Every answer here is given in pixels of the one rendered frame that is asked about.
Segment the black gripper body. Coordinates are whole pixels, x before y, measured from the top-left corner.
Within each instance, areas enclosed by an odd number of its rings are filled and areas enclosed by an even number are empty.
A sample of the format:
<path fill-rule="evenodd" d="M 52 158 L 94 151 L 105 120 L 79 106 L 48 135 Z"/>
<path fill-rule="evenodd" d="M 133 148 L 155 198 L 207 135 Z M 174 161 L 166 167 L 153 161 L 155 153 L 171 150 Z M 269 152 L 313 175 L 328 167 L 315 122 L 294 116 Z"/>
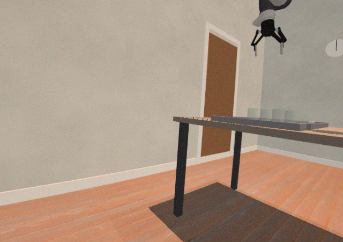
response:
<path fill-rule="evenodd" d="M 270 29 L 275 31 L 273 19 L 267 19 L 261 23 L 261 34 L 263 34 L 265 30 L 267 30 L 267 32 L 264 34 L 264 37 L 272 35 Z"/>

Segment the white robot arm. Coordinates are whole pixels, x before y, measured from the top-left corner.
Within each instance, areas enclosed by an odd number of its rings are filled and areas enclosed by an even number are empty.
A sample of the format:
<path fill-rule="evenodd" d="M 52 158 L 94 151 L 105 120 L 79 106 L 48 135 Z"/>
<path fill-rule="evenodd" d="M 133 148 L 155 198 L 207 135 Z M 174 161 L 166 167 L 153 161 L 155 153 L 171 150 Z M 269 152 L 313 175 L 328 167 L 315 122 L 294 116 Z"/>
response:
<path fill-rule="evenodd" d="M 292 0 L 259 0 L 259 16 L 253 21 L 253 25 L 260 27 L 261 23 L 267 19 L 275 20 L 276 10 L 286 8 Z"/>

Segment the grey cylinder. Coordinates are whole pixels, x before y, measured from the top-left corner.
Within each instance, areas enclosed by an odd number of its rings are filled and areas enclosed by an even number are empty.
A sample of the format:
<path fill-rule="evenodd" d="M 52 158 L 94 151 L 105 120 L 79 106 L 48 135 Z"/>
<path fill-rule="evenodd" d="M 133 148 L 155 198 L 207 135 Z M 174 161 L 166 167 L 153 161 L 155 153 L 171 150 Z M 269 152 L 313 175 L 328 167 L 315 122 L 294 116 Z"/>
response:
<path fill-rule="evenodd" d="M 247 119 L 258 120 L 259 118 L 259 108 L 248 108 Z"/>
<path fill-rule="evenodd" d="M 260 120 L 270 121 L 270 118 L 271 118 L 271 110 L 268 110 L 268 109 L 260 110 Z"/>
<path fill-rule="evenodd" d="M 296 121 L 296 111 L 286 111 L 285 122 L 295 123 Z"/>
<path fill-rule="evenodd" d="M 285 109 L 272 109 L 272 121 L 285 122 Z"/>

